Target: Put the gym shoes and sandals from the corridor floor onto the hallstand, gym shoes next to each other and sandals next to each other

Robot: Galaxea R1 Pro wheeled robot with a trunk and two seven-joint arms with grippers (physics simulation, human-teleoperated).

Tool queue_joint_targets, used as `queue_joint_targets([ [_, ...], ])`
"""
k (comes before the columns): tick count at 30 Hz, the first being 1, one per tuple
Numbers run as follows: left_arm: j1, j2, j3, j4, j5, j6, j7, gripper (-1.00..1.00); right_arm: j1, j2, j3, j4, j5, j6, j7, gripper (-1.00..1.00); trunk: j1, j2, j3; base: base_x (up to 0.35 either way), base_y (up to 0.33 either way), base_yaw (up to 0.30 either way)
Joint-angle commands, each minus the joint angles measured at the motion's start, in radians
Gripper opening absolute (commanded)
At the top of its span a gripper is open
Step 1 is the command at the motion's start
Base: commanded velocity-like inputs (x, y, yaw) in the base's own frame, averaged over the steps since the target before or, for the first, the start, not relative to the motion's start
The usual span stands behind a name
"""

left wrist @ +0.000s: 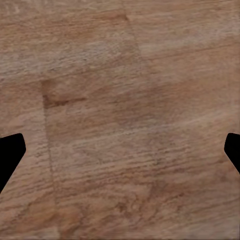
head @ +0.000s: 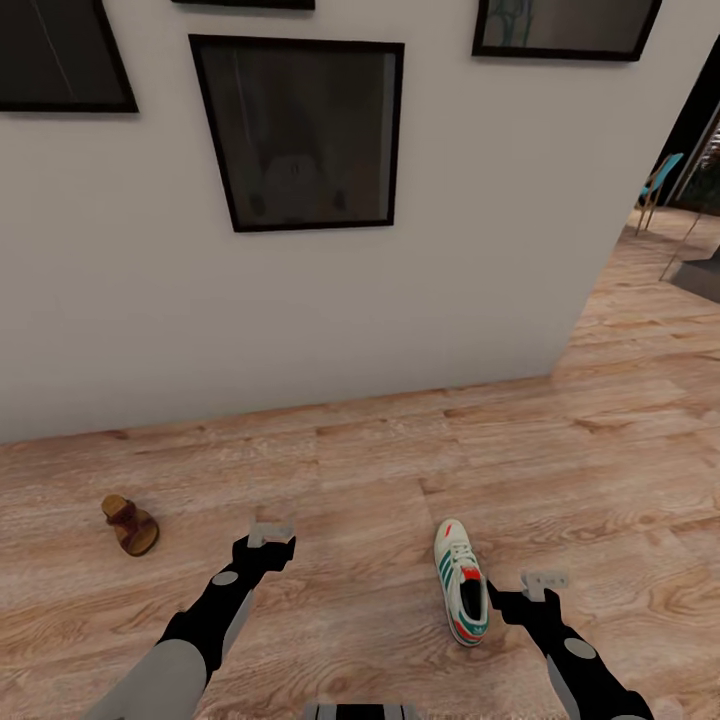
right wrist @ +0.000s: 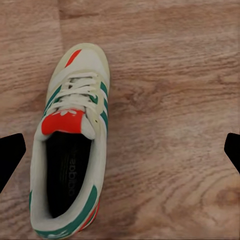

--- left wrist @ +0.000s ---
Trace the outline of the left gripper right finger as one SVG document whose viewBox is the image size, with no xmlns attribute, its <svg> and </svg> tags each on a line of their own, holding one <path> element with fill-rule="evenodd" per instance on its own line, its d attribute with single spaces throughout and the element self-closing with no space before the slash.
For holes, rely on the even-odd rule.
<svg viewBox="0 0 240 240">
<path fill-rule="evenodd" d="M 228 133 L 224 151 L 240 173 L 240 135 Z"/>
</svg>

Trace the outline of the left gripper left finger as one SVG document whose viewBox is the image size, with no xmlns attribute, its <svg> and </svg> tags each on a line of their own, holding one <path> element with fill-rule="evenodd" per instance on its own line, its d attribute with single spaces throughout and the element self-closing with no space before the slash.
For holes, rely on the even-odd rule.
<svg viewBox="0 0 240 240">
<path fill-rule="evenodd" d="M 26 152 L 21 133 L 0 138 L 0 193 Z"/>
</svg>

